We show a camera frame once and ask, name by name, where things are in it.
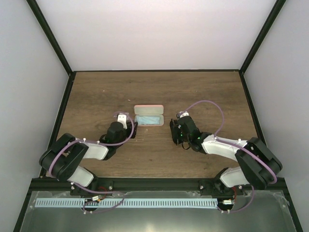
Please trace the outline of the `pink glasses case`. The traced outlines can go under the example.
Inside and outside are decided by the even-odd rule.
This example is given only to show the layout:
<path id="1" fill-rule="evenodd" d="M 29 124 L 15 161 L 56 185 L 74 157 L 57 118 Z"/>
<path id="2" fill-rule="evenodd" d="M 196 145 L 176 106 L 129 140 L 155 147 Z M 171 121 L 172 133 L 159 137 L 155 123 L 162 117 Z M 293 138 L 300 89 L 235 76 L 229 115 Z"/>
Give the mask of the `pink glasses case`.
<path id="1" fill-rule="evenodd" d="M 158 127 L 164 125 L 164 106 L 163 105 L 135 105 L 134 106 L 135 122 L 136 116 L 159 116 L 160 125 L 139 125 L 139 127 Z"/>

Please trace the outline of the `light blue cleaning cloth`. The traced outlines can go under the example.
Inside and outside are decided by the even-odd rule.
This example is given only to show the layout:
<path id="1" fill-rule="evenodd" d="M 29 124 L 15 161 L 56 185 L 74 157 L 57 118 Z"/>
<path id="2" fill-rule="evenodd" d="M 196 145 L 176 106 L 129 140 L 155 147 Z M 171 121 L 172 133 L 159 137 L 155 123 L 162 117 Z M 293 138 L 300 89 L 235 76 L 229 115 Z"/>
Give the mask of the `light blue cleaning cloth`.
<path id="1" fill-rule="evenodd" d="M 159 116 L 136 116 L 139 125 L 160 125 Z"/>

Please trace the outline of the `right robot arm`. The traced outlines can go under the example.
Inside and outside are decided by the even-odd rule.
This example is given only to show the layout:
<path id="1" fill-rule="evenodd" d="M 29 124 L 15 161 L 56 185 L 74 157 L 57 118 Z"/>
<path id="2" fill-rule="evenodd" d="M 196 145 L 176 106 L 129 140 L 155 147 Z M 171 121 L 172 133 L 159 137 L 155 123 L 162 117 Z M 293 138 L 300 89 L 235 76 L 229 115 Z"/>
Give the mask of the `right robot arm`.
<path id="1" fill-rule="evenodd" d="M 238 163 L 238 167 L 224 168 L 217 174 L 214 188 L 221 195 L 239 185 L 264 190 L 276 183 L 282 170 L 282 163 L 259 138 L 231 140 L 201 132 L 188 113 L 172 119 L 169 126 L 174 144 L 188 143 L 195 152 L 219 155 Z"/>

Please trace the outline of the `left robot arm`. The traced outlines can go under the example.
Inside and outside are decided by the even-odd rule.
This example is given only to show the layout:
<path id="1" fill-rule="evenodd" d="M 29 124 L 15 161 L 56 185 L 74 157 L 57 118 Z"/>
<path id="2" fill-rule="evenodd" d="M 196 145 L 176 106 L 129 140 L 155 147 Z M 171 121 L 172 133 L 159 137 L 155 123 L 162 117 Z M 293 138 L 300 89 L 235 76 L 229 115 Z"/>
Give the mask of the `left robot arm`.
<path id="1" fill-rule="evenodd" d="M 79 140 L 69 133 L 63 134 L 39 159 L 39 164 L 59 181 L 75 183 L 87 195 L 98 191 L 98 177 L 80 166 L 84 159 L 109 160 L 116 150 L 131 138 L 135 138 L 138 122 L 120 121 L 110 124 L 107 133 L 97 142 Z"/>

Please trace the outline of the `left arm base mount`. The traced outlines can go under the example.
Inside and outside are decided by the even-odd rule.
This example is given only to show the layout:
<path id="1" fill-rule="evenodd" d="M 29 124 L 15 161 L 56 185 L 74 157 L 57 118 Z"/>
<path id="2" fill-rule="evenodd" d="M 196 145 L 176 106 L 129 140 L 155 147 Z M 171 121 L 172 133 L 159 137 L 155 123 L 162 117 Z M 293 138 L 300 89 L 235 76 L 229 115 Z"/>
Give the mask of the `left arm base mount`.
<path id="1" fill-rule="evenodd" d="M 102 195 L 102 192 L 108 192 L 107 195 L 112 194 L 112 189 L 108 189 L 108 185 L 105 182 L 101 182 L 100 178 L 95 177 L 92 182 L 85 187 L 86 189 L 90 190 L 86 191 L 76 185 L 74 185 L 74 189 L 70 190 L 72 196 L 95 196 L 95 195 Z"/>

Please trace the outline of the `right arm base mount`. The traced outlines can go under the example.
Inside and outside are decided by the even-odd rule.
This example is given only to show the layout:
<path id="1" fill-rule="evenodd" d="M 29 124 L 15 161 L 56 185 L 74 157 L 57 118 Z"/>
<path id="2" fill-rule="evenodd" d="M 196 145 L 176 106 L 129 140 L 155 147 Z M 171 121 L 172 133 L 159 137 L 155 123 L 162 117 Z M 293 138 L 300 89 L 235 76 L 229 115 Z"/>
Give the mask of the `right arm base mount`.
<path id="1" fill-rule="evenodd" d="M 242 195 L 243 190 L 237 187 L 227 187 L 221 180 L 215 178 L 202 178 L 198 181 L 198 188 L 201 193 L 211 196 L 233 196 Z"/>

